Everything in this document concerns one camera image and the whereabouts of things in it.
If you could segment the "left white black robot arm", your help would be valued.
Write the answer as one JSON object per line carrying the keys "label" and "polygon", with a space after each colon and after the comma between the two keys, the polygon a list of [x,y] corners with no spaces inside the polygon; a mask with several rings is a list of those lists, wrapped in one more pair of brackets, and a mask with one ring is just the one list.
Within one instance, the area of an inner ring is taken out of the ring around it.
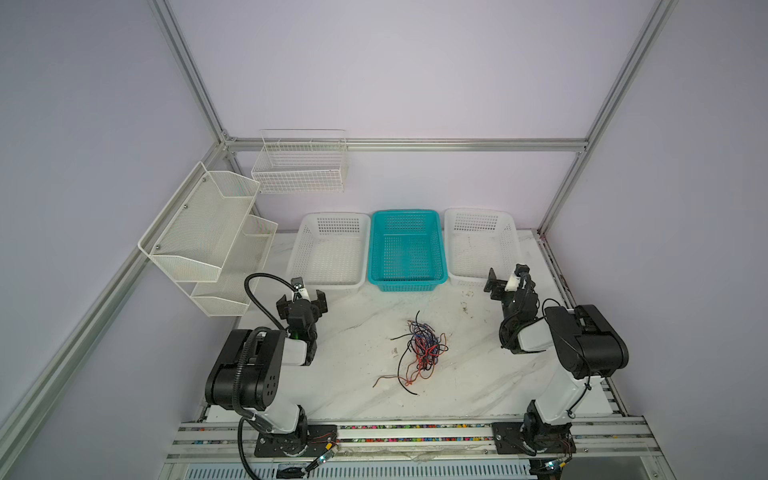
{"label": "left white black robot arm", "polygon": [[[256,298],[251,282],[274,280],[291,294],[276,302],[272,314]],[[249,479],[258,474],[251,466],[244,447],[244,427],[258,433],[269,453],[300,456],[310,446],[311,427],[304,408],[280,400],[282,367],[306,367],[317,351],[317,322],[328,312],[326,295],[318,290],[311,299],[301,277],[287,281],[274,274],[256,272],[246,276],[244,291],[251,302],[275,325],[230,332],[205,383],[207,404],[233,411],[239,416],[236,446],[242,468]]]}

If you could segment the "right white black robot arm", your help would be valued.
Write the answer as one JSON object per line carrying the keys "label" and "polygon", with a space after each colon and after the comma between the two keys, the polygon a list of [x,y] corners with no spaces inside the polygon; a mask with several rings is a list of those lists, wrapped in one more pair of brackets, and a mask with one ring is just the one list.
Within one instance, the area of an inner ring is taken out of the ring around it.
{"label": "right white black robot arm", "polygon": [[571,428],[575,411],[601,380],[629,363],[621,336],[591,304],[548,306],[535,290],[530,268],[518,264],[507,280],[490,269],[484,291],[501,303],[500,346],[517,355],[552,347],[559,366],[519,422],[495,422],[492,432],[499,454],[532,458],[529,473],[559,479],[576,453]]}

